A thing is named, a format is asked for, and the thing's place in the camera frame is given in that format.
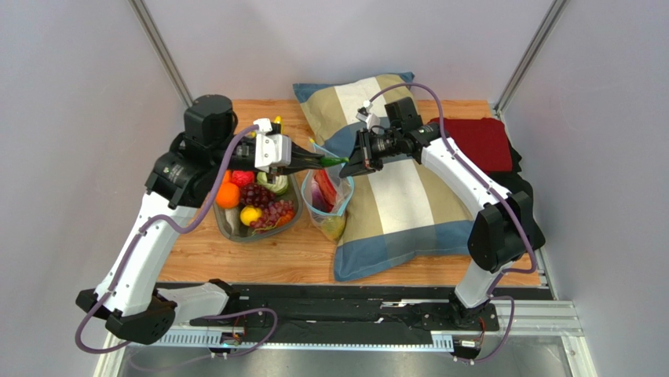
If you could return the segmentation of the green chili pepper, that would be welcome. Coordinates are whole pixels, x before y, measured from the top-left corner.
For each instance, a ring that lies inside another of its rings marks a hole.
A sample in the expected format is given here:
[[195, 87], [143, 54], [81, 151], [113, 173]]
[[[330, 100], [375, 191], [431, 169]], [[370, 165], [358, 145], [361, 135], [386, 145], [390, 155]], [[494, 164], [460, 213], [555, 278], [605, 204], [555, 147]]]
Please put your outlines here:
[[346, 157], [331, 157], [331, 156], [321, 156], [318, 160], [318, 163], [323, 168], [334, 167], [337, 165], [344, 165], [349, 162], [349, 159]]

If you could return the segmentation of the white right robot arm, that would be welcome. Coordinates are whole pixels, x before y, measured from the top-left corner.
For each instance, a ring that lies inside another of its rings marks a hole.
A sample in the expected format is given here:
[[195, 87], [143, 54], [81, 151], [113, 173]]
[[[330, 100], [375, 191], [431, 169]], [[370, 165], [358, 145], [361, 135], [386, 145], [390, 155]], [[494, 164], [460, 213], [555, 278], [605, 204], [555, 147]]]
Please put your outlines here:
[[435, 173], [462, 201], [473, 216], [467, 241], [472, 261], [455, 288], [451, 302], [460, 309], [474, 310], [492, 299], [503, 276], [519, 273], [514, 263], [528, 255], [532, 273], [536, 222], [533, 200], [526, 192], [513, 193], [493, 181], [464, 153], [446, 131], [444, 120], [424, 123], [412, 99], [405, 97], [386, 105], [389, 125], [382, 127], [364, 101], [356, 118], [364, 122], [341, 177], [380, 171], [390, 157], [406, 155]]

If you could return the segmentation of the red watermelon slice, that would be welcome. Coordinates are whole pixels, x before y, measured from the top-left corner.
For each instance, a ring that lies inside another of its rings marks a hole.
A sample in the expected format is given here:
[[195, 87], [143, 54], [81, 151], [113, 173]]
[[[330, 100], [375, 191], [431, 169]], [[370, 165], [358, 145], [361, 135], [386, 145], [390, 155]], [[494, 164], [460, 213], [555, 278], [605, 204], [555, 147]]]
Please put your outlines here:
[[314, 176], [324, 198], [329, 202], [330, 207], [334, 207], [337, 202], [337, 191], [328, 177], [325, 170], [318, 170]]

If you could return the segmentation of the clear zip top bag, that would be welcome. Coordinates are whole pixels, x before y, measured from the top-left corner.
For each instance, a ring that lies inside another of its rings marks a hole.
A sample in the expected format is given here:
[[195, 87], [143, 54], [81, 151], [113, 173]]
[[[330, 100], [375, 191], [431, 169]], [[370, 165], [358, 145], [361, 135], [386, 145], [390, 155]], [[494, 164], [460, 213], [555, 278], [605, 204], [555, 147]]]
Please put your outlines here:
[[313, 139], [309, 142], [311, 151], [325, 158], [326, 166], [308, 171], [301, 186], [302, 200], [314, 226], [336, 243], [344, 233], [346, 208], [354, 191], [353, 179], [339, 176], [348, 159], [326, 150]]

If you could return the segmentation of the yellow orange mango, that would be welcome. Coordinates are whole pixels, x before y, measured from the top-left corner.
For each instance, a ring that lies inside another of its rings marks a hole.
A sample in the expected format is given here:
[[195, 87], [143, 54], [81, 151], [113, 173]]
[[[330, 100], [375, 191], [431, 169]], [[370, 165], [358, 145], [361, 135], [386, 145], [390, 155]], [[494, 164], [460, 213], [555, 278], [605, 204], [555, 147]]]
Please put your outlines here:
[[320, 231], [330, 241], [338, 241], [344, 233], [346, 226], [345, 216], [326, 216], [318, 224]]

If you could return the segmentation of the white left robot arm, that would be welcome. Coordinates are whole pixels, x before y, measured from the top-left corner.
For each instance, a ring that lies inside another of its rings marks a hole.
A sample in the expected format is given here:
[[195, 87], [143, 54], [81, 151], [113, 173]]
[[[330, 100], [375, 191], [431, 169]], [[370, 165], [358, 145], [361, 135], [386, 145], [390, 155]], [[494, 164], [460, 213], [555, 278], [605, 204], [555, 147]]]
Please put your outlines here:
[[220, 280], [158, 289], [157, 278], [180, 235], [206, 217], [227, 170], [288, 175], [319, 169], [323, 156], [295, 144], [279, 123], [258, 119], [239, 130], [232, 101], [196, 98], [184, 130], [160, 156], [145, 183], [141, 209], [109, 273], [75, 302], [86, 319], [98, 318], [122, 346], [150, 345], [172, 326], [222, 314], [232, 289]]

